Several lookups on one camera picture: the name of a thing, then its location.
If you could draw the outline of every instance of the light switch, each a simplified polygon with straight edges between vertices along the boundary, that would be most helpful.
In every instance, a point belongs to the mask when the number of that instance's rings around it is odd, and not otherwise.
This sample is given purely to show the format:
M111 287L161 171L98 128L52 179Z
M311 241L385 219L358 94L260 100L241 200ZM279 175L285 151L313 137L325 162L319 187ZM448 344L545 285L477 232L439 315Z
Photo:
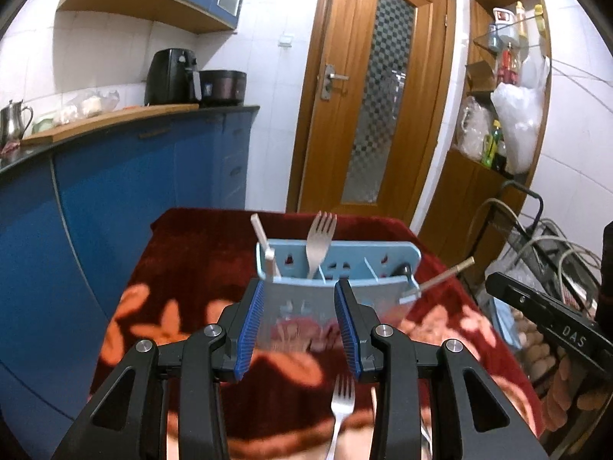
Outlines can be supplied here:
M292 46L293 34L282 34L279 38L279 46L290 48Z

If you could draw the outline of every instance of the green bottle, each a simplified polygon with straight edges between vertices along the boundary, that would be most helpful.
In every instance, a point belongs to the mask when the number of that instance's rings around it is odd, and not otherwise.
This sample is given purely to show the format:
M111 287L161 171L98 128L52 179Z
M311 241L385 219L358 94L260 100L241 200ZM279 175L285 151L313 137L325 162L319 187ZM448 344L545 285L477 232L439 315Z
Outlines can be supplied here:
M483 157L481 158L481 164L486 168L492 167L492 161L496 155L496 149L498 143L502 138L502 129L500 128L500 122L498 119L494 120L492 133L489 133L483 138Z

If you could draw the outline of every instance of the wooden cutting board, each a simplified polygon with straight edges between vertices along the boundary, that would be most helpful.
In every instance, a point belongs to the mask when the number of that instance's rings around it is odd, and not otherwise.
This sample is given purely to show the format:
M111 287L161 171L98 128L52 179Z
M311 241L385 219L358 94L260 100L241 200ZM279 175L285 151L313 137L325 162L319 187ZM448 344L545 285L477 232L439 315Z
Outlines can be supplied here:
M132 107L122 109L108 114L102 114L95 118L84 119L83 121L70 122L63 126L36 133L22 139L21 145L43 145L54 143L56 141L65 140L76 135L82 135L87 131L93 131L101 128L106 128L119 122L135 121L137 119L152 118L177 112L189 112L197 110L197 103L183 103L176 105L152 105L149 107Z

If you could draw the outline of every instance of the black air fryer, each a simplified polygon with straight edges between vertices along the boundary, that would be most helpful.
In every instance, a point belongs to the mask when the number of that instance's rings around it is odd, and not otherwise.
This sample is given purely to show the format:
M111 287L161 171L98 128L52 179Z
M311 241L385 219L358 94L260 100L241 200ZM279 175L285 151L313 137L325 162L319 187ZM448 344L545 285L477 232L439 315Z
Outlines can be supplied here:
M153 56L145 87L145 105L197 104L200 94L194 52L169 48Z
M240 71L200 71L202 106L242 105L247 74Z

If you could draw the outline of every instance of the kettle handle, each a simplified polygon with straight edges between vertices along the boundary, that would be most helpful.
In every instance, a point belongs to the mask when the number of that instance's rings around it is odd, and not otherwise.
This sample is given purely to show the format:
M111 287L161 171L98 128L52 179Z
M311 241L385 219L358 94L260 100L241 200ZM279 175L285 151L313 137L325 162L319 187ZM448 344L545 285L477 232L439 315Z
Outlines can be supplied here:
M23 132L25 133L26 130L28 129L28 127L30 126L30 123L32 123L32 121L34 119L34 110L30 106L23 107L21 109L21 112L23 112L24 110L29 110L30 111L30 120L28 121L28 123L26 124L25 128L23 129Z

